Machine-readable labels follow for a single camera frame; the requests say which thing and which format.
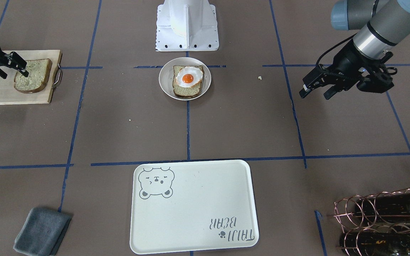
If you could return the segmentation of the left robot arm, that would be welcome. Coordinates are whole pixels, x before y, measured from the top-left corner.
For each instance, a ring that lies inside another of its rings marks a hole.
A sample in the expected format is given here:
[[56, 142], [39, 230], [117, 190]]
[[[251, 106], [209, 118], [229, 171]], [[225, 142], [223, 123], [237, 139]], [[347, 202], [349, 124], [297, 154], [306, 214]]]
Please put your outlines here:
[[340, 0], [331, 14], [336, 29], [361, 29], [344, 39], [327, 68], [318, 59], [315, 67], [303, 78], [301, 98], [320, 87], [329, 86], [324, 97], [329, 100], [341, 91], [356, 86], [362, 92], [382, 94], [394, 87], [392, 75], [396, 68], [386, 66], [392, 58], [391, 49], [410, 34], [410, 0], [363, 1], [358, 20], [349, 13], [358, 1]]

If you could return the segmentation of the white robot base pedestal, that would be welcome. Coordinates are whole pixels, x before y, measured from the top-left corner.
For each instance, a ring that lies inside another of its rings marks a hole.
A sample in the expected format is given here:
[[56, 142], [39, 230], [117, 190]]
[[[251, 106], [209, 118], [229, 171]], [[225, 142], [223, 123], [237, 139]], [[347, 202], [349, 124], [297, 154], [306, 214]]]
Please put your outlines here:
[[157, 6], [156, 14], [156, 51], [219, 49], [216, 8], [208, 0], [166, 0]]

